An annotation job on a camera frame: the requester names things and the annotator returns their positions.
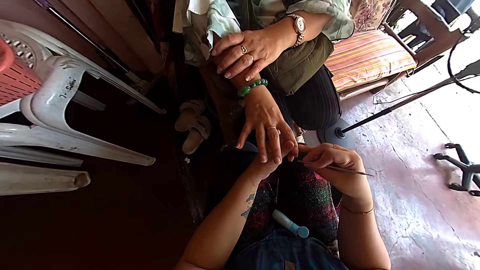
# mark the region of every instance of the blue plaid shirt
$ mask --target blue plaid shirt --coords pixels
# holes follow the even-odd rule
[[[294,237],[286,229],[277,229],[262,241],[230,258],[227,270],[284,270],[286,262],[295,264],[295,270],[348,270],[322,242],[309,237]]]

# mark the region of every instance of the tattoo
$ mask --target tattoo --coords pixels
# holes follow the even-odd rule
[[[255,193],[250,194],[250,196],[248,196],[247,202],[253,200],[254,198],[255,198]]]
[[[244,217],[244,218],[247,218],[248,213],[250,213],[250,209],[251,209],[251,207],[249,206],[249,207],[247,208],[247,210],[245,210],[245,212],[243,212],[243,213],[241,214],[241,216]]]

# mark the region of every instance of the striped cushion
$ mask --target striped cushion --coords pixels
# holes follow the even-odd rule
[[[417,66],[393,37],[379,30],[355,33],[334,48],[325,65],[334,75],[337,91]]]

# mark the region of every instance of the hand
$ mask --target hand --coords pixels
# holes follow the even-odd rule
[[[372,201],[372,192],[365,175],[325,168],[334,163],[341,168],[365,172],[363,162],[354,150],[339,145],[333,148],[329,143],[323,143],[317,147],[299,145],[299,148],[302,152],[308,152],[303,161],[313,161],[313,163],[305,163],[305,166],[312,168],[343,194],[367,202]]]
[[[237,148],[242,149],[248,134],[255,129],[257,137],[258,156],[262,162],[272,159],[276,165],[282,162],[280,150],[280,133],[284,135],[285,140],[291,141],[294,145],[288,157],[292,161],[298,156],[298,144],[290,126],[283,120],[282,113],[275,100],[265,86],[257,86],[253,91],[245,96],[245,125],[240,134]],[[270,139],[272,154],[267,158],[265,147],[265,130]]]
[[[288,48],[282,40],[283,38],[285,38],[285,35],[279,32],[279,27],[267,27],[262,30],[228,34],[215,44],[212,49],[212,55],[215,56],[233,47],[230,53],[217,66],[217,73],[225,73],[225,77],[230,79],[255,62],[250,71],[245,75],[245,80],[250,81]],[[242,52],[241,46],[247,49],[246,53]]]
[[[284,138],[280,139],[281,141],[281,155],[282,158],[287,155],[293,149],[293,143],[287,141]],[[278,165],[273,162],[273,159],[269,157],[268,162],[263,163],[259,155],[252,161],[250,166],[245,170],[243,174],[249,176],[255,181],[260,181],[267,178],[273,171],[277,169]]]

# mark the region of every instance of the green jade bracelet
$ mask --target green jade bracelet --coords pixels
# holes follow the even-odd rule
[[[268,81],[266,79],[255,80],[255,81],[251,82],[249,85],[240,88],[237,91],[237,94],[239,95],[239,97],[244,97],[246,94],[250,93],[250,90],[252,88],[255,88],[255,87],[261,86],[261,85],[267,86]]]

